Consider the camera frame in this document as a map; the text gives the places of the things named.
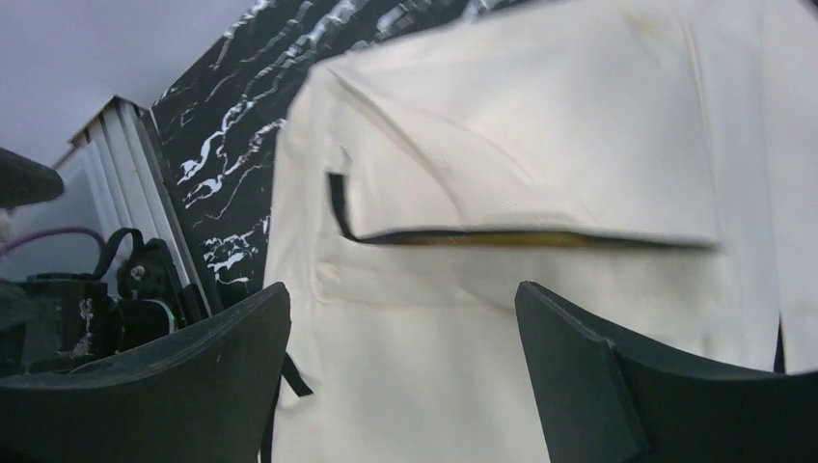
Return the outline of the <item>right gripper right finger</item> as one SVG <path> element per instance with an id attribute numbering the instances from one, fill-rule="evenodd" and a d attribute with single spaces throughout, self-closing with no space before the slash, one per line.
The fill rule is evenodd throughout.
<path id="1" fill-rule="evenodd" d="M 534 282 L 515 310 L 554 462 L 813 462 L 817 376 L 655 341 Z"/>

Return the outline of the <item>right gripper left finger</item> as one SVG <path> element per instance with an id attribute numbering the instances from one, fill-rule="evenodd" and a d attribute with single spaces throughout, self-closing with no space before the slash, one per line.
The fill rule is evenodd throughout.
<path id="1" fill-rule="evenodd" d="M 68 373 L 1 381 L 5 462 L 266 462 L 290 332 L 281 283 Z"/>

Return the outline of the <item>beige canvas student bag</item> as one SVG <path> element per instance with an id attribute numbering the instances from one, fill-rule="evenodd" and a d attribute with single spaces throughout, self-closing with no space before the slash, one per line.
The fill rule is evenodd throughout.
<path id="1" fill-rule="evenodd" d="M 573 232 L 624 247 L 399 245 Z M 515 295 L 817 376 L 817 6 L 530 2 L 312 66 L 267 285 L 295 378 L 269 462 L 554 462 Z"/>

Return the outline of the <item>yellow crayon pack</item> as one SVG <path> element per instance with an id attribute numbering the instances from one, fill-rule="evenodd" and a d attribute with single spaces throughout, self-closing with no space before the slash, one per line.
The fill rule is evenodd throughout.
<path id="1" fill-rule="evenodd" d="M 410 233 L 389 237 L 386 241 L 399 245 L 429 246 L 496 246 L 496 247 L 624 247 L 641 246 L 644 242 L 577 234 L 573 232 L 489 232 L 465 234 Z"/>

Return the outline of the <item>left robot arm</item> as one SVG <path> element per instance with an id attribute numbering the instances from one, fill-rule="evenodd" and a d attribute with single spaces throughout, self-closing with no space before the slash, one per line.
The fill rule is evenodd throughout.
<path id="1" fill-rule="evenodd" d="M 1 253 L 63 234 L 92 237 L 96 266 L 2 280 L 2 375 L 72 370 L 206 318 L 201 296 L 182 284 L 166 242 L 134 228 L 108 238 L 79 226 L 35 231 L 2 244 Z"/>

